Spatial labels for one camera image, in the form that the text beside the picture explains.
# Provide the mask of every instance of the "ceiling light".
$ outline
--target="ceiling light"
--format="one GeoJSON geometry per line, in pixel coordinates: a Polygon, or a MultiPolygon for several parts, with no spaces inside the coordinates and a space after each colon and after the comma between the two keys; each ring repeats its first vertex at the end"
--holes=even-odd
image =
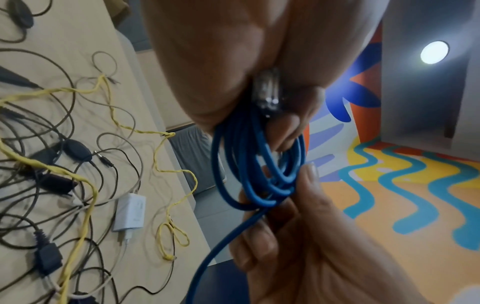
{"type": "Polygon", "coordinates": [[[449,53],[449,45],[443,41],[435,41],[424,47],[420,58],[426,64],[432,65],[442,61],[449,53]]]}

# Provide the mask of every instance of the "coiled cable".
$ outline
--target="coiled cable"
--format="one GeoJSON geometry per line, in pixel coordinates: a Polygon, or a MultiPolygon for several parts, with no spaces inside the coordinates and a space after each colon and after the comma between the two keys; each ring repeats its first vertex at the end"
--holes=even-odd
{"type": "Polygon", "coordinates": [[[233,208],[257,212],[230,232],[198,267],[186,294],[186,304],[192,304],[196,288],[210,262],[243,231],[260,220],[271,208],[283,202],[295,191],[295,180],[305,162],[305,143],[298,137],[293,146],[279,156],[277,164],[265,139],[266,118],[250,101],[241,103],[215,130],[211,144],[211,167],[215,184],[223,199],[233,208]],[[218,153],[223,140],[225,156],[234,177],[241,183],[250,204],[241,204],[227,192],[220,175],[218,153]],[[264,159],[271,174],[267,178],[259,163],[258,154],[264,159]],[[258,193],[268,193],[260,197],[258,193]]]}

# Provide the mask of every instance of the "white power adapter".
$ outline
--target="white power adapter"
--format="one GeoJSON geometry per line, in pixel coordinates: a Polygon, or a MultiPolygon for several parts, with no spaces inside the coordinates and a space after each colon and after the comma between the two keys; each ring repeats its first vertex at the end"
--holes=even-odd
{"type": "Polygon", "coordinates": [[[125,240],[131,238],[132,229],[143,228],[147,198],[129,193],[118,199],[113,231],[125,231],[125,240]]]}

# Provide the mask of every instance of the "blue wavy line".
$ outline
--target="blue wavy line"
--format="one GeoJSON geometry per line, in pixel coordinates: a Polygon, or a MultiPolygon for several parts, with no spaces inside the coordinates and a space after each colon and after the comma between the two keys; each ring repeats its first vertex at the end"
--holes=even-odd
{"type": "Polygon", "coordinates": [[[349,173],[350,171],[361,169],[361,168],[367,168],[370,166],[373,166],[379,162],[379,160],[374,157],[373,155],[370,155],[364,151],[365,148],[368,146],[373,145],[374,143],[378,142],[379,138],[375,138],[369,142],[362,143],[357,145],[356,147],[353,148],[353,151],[366,158],[367,162],[359,165],[353,165],[353,166],[348,166],[343,169],[340,169],[338,171],[339,177],[344,180],[350,187],[352,187],[359,196],[359,200],[355,205],[352,205],[350,207],[347,207],[343,212],[348,215],[351,218],[356,218],[360,214],[369,211],[370,209],[373,208],[375,205],[375,198],[374,196],[370,193],[368,189],[363,187],[360,183],[358,183],[356,180],[350,177],[349,173]]]}
{"type": "Polygon", "coordinates": [[[422,161],[395,153],[394,150],[397,148],[399,148],[399,146],[384,148],[382,149],[382,153],[391,157],[405,160],[409,162],[411,166],[402,170],[384,174],[378,178],[378,182],[386,189],[403,196],[417,206],[417,211],[396,221],[393,224],[393,230],[395,232],[400,234],[409,234],[433,223],[439,217],[439,211],[426,199],[421,198],[418,195],[413,194],[410,191],[400,188],[394,184],[394,178],[416,173],[424,170],[427,167],[427,165],[425,165],[422,161]]]}
{"type": "Polygon", "coordinates": [[[455,243],[466,249],[479,250],[480,209],[449,193],[451,186],[477,178],[479,171],[466,164],[438,157],[435,153],[424,152],[423,155],[431,160],[455,166],[460,170],[455,175],[434,180],[428,184],[428,190],[439,199],[458,209],[465,217],[465,223],[452,233],[455,243]]]}

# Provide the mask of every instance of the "wall mural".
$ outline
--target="wall mural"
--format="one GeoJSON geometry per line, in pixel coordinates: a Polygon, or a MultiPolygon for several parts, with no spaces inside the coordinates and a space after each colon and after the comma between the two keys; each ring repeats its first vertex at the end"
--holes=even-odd
{"type": "Polygon", "coordinates": [[[458,299],[480,283],[480,163],[381,141],[381,41],[380,27],[327,89],[305,131],[307,160],[429,300],[473,303],[458,299]]]}

